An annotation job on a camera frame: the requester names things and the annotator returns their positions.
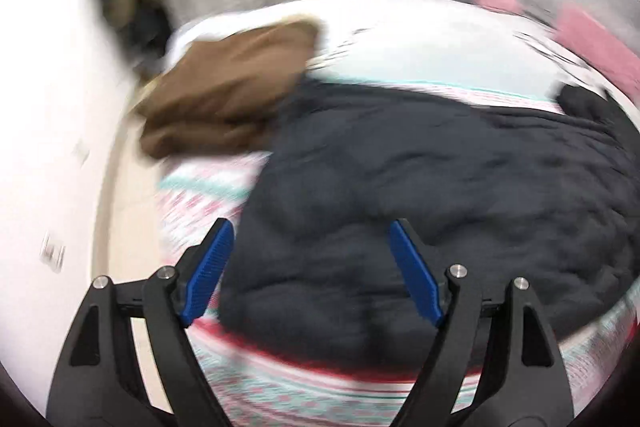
metal screw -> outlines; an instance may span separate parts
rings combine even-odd
[[[108,284],[109,284],[109,278],[106,275],[98,275],[98,277],[96,277],[93,282],[93,286],[97,290],[101,290],[102,288],[105,288]]]
[[[173,266],[162,266],[158,270],[158,277],[160,279],[171,279],[175,275],[175,268]]]
[[[518,290],[526,290],[529,288],[529,281],[524,277],[516,277],[516,279],[513,280],[513,284]]]
[[[449,267],[449,272],[456,279],[462,279],[463,277],[466,277],[468,270],[465,266],[462,266],[462,264],[454,264]]]

patterned bedsheet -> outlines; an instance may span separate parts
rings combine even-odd
[[[433,82],[384,82],[477,105],[533,107],[559,112],[552,102],[489,89]],[[159,184],[161,235],[168,261],[198,244],[218,217],[236,225],[267,153],[172,160]],[[607,314],[561,343],[574,409],[579,413],[600,390],[638,324],[640,280]],[[213,391],[238,426],[386,426],[412,387],[411,375],[345,375],[300,367],[244,343],[218,324],[217,292],[190,328],[192,346]],[[468,375],[455,410],[467,407],[479,375]]]

white wall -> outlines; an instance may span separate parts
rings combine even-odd
[[[97,0],[0,0],[0,22],[0,360],[44,412],[135,81]],[[60,273],[40,261],[46,233],[66,248]]]

teal stripe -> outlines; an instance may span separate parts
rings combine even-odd
[[[539,98],[537,96],[528,96],[526,94],[519,94],[516,92],[509,91],[501,91],[498,89],[486,89],[484,87],[469,87],[464,84],[454,84],[452,82],[440,82],[438,80],[389,80],[389,79],[373,79],[373,78],[356,78],[353,76],[345,76],[342,74],[335,74],[331,72],[326,72],[323,76],[312,76],[316,80],[320,82],[325,82],[329,84],[406,84],[409,86],[444,86],[444,87],[455,87],[457,89],[466,89],[469,91],[477,91],[477,92],[487,92],[491,94],[501,94],[504,96],[512,96],[515,98],[521,98],[523,100],[534,100],[536,102],[552,102],[548,98]]]
[[[249,197],[249,190],[246,188],[235,188],[228,185],[220,185],[206,180],[190,180],[170,176],[161,180],[158,184],[159,190],[189,190],[199,192],[208,196],[216,196],[225,200],[244,201]]]

brown cloth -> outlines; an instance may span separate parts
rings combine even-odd
[[[319,28],[298,20],[195,41],[136,111],[152,158],[263,150],[270,122],[314,56]]]

